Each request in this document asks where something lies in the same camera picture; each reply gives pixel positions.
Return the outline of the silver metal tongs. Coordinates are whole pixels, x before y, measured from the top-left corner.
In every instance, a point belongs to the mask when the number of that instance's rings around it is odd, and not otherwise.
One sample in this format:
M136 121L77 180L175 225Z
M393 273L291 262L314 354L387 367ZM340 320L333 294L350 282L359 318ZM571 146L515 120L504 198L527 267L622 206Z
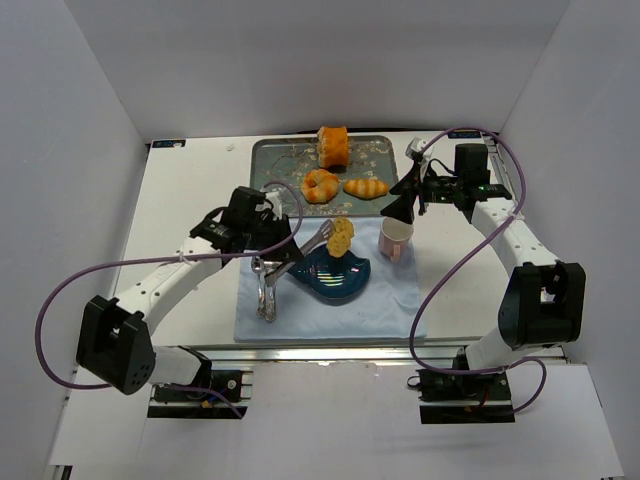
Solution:
M305 257L314 248L329 240L329 237L334 231L334 223L332 220L326 220L322 223L316 233L307 240L300 248L302 257ZM274 270L262 274L260 276L260 285L264 287L273 287L276 285L278 279L282 277L293 265L295 261L282 262Z

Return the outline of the round orange croissant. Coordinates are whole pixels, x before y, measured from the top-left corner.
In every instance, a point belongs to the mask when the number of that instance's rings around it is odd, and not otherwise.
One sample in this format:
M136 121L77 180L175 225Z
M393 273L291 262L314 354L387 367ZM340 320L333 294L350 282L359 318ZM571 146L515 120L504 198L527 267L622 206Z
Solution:
M325 169L314 169L304 177L301 192L310 204L324 204L333 199L339 190L339 179Z

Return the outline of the herb bread slice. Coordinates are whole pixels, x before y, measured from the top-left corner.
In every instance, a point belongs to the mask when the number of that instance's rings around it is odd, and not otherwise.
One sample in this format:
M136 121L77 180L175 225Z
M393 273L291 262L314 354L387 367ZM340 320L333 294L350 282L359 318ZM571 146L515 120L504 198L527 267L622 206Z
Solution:
M343 257L351 247L355 229L346 217L338 217L333 221L333 231L327 241L327 250L334 258Z

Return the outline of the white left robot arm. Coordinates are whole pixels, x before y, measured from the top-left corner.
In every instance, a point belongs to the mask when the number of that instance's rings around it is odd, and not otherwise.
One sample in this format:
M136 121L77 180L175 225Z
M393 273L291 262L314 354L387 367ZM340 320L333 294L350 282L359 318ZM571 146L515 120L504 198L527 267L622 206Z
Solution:
M225 207L209 212L191 229L175 256L134 286L85 306L76 353L79 365L125 395L146 384L179 385L201 392L211 386L211 362L184 347L153 346L162 320L203 281L231 260L262 257L294 261L302 253L293 238L297 229L280 198L285 183L263 190L240 186Z

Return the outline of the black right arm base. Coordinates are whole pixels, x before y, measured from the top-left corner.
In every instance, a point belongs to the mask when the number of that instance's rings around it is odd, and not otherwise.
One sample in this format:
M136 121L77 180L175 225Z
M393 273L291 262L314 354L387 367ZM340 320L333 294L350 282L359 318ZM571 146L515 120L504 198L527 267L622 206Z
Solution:
M515 421L504 371L454 375L419 369L407 379L418 394L423 425L499 424Z

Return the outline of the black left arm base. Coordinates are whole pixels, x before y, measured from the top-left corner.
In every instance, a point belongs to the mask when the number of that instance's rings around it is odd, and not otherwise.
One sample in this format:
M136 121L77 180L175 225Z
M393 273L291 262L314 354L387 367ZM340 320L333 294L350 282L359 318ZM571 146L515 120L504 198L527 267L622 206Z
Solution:
M240 420L252 396L251 370L213 370L196 391L156 386L147 409L150 419Z

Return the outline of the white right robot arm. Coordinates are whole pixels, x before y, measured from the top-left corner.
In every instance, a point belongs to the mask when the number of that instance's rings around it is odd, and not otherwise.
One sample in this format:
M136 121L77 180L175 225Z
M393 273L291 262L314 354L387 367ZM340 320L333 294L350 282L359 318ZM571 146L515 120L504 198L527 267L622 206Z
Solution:
M435 172L426 141L413 139L406 154L413 166L391 188L396 199L382 215L409 226L428 205L451 204L484 236L510 276L496 327L463 349L457 369L489 373L529 353L576 341L586 272L548 250L527 225L511 192L492 182L487 147L456 145L454 167L443 175Z

